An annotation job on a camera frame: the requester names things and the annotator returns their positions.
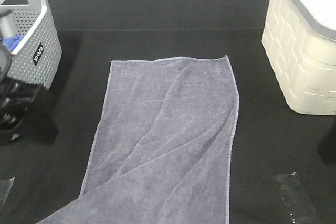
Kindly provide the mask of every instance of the towel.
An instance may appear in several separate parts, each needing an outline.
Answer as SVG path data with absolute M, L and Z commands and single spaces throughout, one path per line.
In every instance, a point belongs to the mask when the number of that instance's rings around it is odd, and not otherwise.
M 9 51 L 13 52 L 23 38 L 23 35 L 16 35 L 8 39 L 3 39 L 2 43 L 8 48 Z
M 80 196 L 40 223 L 228 224 L 237 117 L 227 57 L 113 61 Z

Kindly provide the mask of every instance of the gray basket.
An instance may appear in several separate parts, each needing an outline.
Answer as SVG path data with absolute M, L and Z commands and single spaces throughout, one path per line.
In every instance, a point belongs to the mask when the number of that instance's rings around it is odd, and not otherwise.
M 62 54 L 48 0 L 28 0 L 27 5 L 0 5 L 12 9 L 17 35 L 23 40 L 12 52 L 8 76 L 49 88 Z

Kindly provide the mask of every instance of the plastic bin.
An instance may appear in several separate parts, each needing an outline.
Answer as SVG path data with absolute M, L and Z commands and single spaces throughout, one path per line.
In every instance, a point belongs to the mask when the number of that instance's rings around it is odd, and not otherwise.
M 294 111 L 336 114 L 335 0 L 270 0 L 262 44 Z
M 17 35 L 25 36 L 12 52 L 8 76 L 49 88 L 62 51 L 48 0 L 28 0 L 28 4 L 19 5 L 3 3 L 0 8 L 13 10 Z

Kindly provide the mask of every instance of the blue cloth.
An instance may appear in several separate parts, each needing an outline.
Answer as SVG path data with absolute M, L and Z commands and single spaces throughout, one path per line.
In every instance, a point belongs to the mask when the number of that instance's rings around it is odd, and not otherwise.
M 24 38 L 23 35 L 16 35 L 9 39 L 3 39 L 2 43 L 11 51 L 13 52 L 14 49 L 19 45 L 21 40 Z

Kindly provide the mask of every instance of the table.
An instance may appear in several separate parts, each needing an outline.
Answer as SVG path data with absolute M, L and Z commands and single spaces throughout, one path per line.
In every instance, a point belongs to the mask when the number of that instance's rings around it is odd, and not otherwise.
M 229 56 L 240 96 L 230 222 L 287 223 L 272 177 L 296 171 L 322 223 L 336 220 L 332 116 L 300 115 L 281 93 L 261 35 L 268 0 L 49 0 L 63 54 L 53 145 L 0 146 L 0 179 L 15 178 L 0 223 L 36 223 L 75 200 L 98 125 L 111 60 Z

